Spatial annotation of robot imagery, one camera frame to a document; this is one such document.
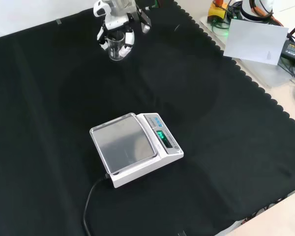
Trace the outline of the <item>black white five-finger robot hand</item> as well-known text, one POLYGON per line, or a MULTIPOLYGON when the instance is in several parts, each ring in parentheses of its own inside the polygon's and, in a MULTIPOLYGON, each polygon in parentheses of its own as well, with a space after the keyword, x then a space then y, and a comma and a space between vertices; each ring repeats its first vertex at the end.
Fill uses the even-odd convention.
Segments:
POLYGON ((151 28, 151 20, 134 0, 98 0, 94 3, 93 14, 103 17, 96 40, 111 60, 123 60, 132 50, 135 33, 132 23, 139 23, 144 34, 151 28))

